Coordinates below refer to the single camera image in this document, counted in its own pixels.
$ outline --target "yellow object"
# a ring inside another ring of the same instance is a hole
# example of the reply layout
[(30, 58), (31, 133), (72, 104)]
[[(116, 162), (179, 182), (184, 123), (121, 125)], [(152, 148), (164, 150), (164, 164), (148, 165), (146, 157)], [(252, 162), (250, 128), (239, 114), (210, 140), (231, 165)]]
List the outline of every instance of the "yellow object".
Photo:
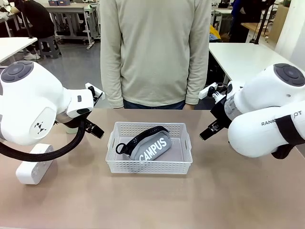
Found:
[(213, 34), (215, 37), (217, 37), (218, 39), (221, 39), (218, 31), (212, 26), (210, 25), (210, 33)]

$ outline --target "robotic arm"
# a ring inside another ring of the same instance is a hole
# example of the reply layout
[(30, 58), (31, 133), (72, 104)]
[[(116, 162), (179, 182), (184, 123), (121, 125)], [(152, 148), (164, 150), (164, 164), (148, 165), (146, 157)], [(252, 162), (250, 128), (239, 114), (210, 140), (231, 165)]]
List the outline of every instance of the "robotic arm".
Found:
[(62, 149), (46, 154), (27, 154), (0, 143), (0, 153), (22, 161), (39, 162), (58, 158), (74, 149), (85, 131), (101, 138), (103, 131), (87, 120), (94, 101), (103, 92), (88, 89), (68, 90), (49, 71), (35, 62), (18, 61), (0, 75), (0, 138), (18, 145), (32, 145), (42, 140), (54, 124), (79, 128), (76, 137)]
[(275, 64), (245, 85), (230, 82), (227, 95), (217, 88), (212, 84), (199, 95), (216, 100), (211, 113), (217, 120), (200, 134), (204, 140), (228, 128), (229, 142), (238, 153), (248, 157), (272, 153), (278, 159), (305, 143), (305, 78), (297, 68)]

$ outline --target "basket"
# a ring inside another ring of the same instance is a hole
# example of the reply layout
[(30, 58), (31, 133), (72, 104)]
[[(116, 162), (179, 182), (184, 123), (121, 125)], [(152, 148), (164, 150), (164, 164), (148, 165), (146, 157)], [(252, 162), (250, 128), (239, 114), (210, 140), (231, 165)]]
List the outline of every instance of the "basket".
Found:
[[(127, 155), (115, 152), (119, 143), (128, 143), (144, 130), (158, 125), (169, 130), (172, 147), (154, 161), (133, 161)], [(191, 149), (184, 123), (116, 122), (109, 138), (106, 162), (112, 173), (187, 174), (193, 162)]]

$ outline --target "white pillar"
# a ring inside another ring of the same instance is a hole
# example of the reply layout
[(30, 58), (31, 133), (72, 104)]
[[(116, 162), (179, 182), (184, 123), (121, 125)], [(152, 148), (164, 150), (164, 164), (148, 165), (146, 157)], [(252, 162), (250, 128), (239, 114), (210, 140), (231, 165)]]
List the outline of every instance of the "white pillar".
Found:
[(302, 66), (299, 65), (296, 55), (301, 51), (305, 53), (304, 22), (305, 0), (292, 0), (282, 33), (275, 48), (277, 53), (303, 69), (305, 69), (305, 63)]

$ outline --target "black pole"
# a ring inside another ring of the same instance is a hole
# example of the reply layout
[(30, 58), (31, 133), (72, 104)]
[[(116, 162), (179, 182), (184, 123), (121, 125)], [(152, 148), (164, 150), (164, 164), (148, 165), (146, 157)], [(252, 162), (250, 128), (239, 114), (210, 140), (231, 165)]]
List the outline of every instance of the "black pole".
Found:
[(259, 43), (259, 39), (262, 35), (263, 29), (264, 29), (264, 24), (265, 24), (265, 21), (267, 19), (267, 15), (268, 15), (268, 11), (269, 11), (270, 6), (271, 6), (271, 0), (267, 0), (267, 5), (266, 5), (265, 13), (264, 13), (264, 16), (263, 16), (262, 24), (261, 24), (261, 27), (259, 28), (259, 31), (258, 31), (258, 34), (257, 34), (257, 37), (256, 37), (256, 40), (255, 40), (254, 44)]
[(22, 19), (23, 19), (25, 28), (27, 29), (29, 38), (33, 38), (32, 34), (30, 32), (29, 23), (28, 23), (27, 15), (25, 14), (24, 5), (23, 5), (23, 1), (22, 0), (19, 0), (19, 5), (20, 5), (20, 9), (21, 9)]

